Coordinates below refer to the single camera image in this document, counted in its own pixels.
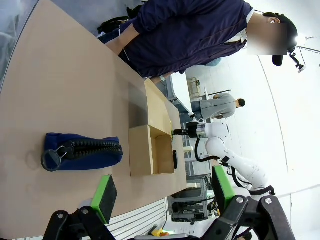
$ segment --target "green gripper pad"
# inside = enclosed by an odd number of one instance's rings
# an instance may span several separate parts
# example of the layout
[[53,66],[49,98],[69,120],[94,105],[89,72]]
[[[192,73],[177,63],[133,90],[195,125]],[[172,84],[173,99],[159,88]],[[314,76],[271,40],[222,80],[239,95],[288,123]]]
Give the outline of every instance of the green gripper pad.
[[91,207],[99,214],[104,224],[109,224],[117,195],[112,175],[103,176],[92,199]]
[[229,205],[231,199],[236,195],[231,186],[223,166],[214,166],[212,168],[211,181],[218,208],[222,214]]

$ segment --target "black zipper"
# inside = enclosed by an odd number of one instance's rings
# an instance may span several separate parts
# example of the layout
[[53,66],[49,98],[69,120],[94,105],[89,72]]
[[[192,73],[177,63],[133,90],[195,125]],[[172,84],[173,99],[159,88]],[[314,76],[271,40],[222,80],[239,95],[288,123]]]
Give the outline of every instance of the black zipper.
[[62,156],[66,153],[63,158],[68,160],[77,160],[101,153],[123,155],[121,145],[110,140],[79,138],[61,143],[60,146],[62,147],[57,151],[58,155]]

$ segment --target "box lid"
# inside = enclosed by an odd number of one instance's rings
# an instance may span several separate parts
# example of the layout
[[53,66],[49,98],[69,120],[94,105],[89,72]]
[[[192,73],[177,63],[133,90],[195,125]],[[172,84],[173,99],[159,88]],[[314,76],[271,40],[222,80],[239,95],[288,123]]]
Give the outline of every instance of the box lid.
[[150,79],[144,82],[144,86],[147,98],[148,124],[171,135],[171,120],[165,103],[167,98]]

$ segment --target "person in gray shirt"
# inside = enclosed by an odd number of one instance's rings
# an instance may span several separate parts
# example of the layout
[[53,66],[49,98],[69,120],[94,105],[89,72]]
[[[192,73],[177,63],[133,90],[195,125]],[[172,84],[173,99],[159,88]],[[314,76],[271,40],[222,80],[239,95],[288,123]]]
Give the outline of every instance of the person in gray shirt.
[[[192,112],[197,120],[209,118],[226,119],[235,114],[237,108],[246,105],[246,101],[242,98],[235,100],[228,93],[220,93],[214,95],[213,99],[193,101],[191,102]],[[192,121],[191,113],[189,113],[181,104],[175,105],[180,113],[180,122],[189,123]]]

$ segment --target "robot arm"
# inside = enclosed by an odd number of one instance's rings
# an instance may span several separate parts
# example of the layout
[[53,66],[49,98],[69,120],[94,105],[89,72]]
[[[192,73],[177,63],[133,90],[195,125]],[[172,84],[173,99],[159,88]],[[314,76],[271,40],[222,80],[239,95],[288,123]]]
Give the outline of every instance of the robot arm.
[[267,186],[268,178],[263,168],[257,162],[240,157],[226,148],[221,138],[209,138],[205,148],[209,154],[221,158],[223,162],[234,167],[241,176],[252,183],[252,190],[264,189]]
[[[186,124],[186,129],[173,131],[174,135],[188,135],[189,138],[198,138],[195,145],[195,157],[199,162],[208,161],[218,157],[223,162],[234,167],[238,173],[252,184],[253,191],[264,189],[268,183],[267,175],[261,166],[256,161],[240,157],[226,148],[226,141],[230,135],[229,127],[222,122],[203,123],[189,122]],[[199,159],[197,151],[200,139],[208,139],[206,142],[206,150],[210,155],[206,159]]]

